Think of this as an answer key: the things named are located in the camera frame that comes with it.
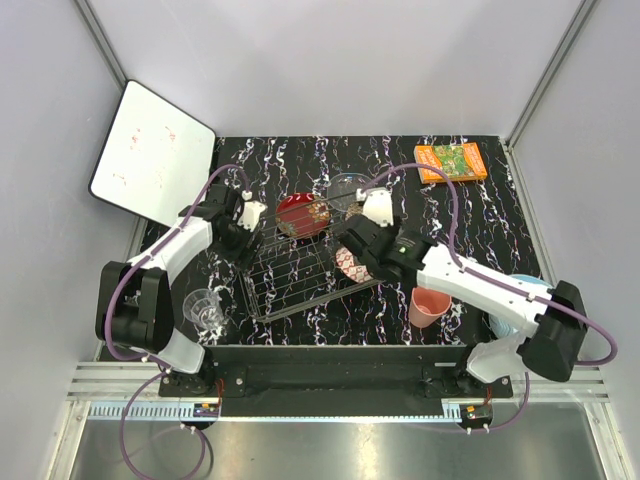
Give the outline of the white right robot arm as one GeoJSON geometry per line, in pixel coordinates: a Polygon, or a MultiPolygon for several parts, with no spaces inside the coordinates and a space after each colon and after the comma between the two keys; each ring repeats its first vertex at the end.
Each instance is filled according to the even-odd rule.
{"type": "Polygon", "coordinates": [[[554,382],[570,379],[587,333],[574,285],[522,282],[416,231],[379,226],[363,215],[350,217],[336,236],[375,279],[447,294],[514,328],[505,338],[470,348],[453,374],[463,395],[476,396],[501,377],[525,372],[554,382]]]}

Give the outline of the beige patterned bowl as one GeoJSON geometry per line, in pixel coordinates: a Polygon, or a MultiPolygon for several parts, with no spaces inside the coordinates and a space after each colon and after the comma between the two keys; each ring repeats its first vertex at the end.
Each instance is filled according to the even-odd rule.
{"type": "Polygon", "coordinates": [[[338,269],[347,278],[358,284],[371,281],[373,279],[367,268],[364,265],[361,265],[357,258],[346,247],[340,247],[337,249],[335,261],[338,269]]]}

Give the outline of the clear glass plate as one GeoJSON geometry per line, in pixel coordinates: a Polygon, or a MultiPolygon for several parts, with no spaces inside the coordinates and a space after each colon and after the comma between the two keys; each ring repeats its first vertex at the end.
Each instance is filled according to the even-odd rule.
{"type": "Polygon", "coordinates": [[[370,181],[368,176],[361,173],[340,173],[334,176],[326,191],[329,205],[339,212],[346,212],[357,202],[357,190],[364,188],[370,181]]]}

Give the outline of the wire dish rack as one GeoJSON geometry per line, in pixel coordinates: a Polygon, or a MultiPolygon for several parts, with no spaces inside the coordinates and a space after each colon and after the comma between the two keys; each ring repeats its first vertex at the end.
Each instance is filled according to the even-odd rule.
{"type": "Polygon", "coordinates": [[[328,204],[331,219],[313,237],[294,239],[278,230],[276,209],[282,200],[263,219],[262,246],[251,269],[240,277],[247,310],[254,320],[269,323],[378,284],[374,279],[358,284],[338,269],[335,254],[342,245],[335,233],[346,214],[320,198],[328,204]]]}

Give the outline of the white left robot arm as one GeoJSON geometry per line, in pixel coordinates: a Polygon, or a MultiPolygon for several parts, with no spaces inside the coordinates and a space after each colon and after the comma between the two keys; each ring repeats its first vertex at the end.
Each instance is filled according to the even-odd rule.
{"type": "Polygon", "coordinates": [[[201,252],[246,270],[263,241],[259,230],[267,206],[247,191],[216,186],[210,198],[187,206],[151,247],[126,262],[111,261],[101,272],[95,333],[135,358],[150,356],[181,373],[181,384],[196,396],[215,386],[204,348],[175,327],[171,286],[201,252]]]}

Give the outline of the red floral plate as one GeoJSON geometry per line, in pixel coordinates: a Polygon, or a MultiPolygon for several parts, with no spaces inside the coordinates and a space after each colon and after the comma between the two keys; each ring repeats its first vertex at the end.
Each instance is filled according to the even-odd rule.
{"type": "Polygon", "coordinates": [[[313,193],[294,193],[280,202],[276,209],[276,227],[294,239],[318,235],[330,222],[328,204],[313,193]]]}

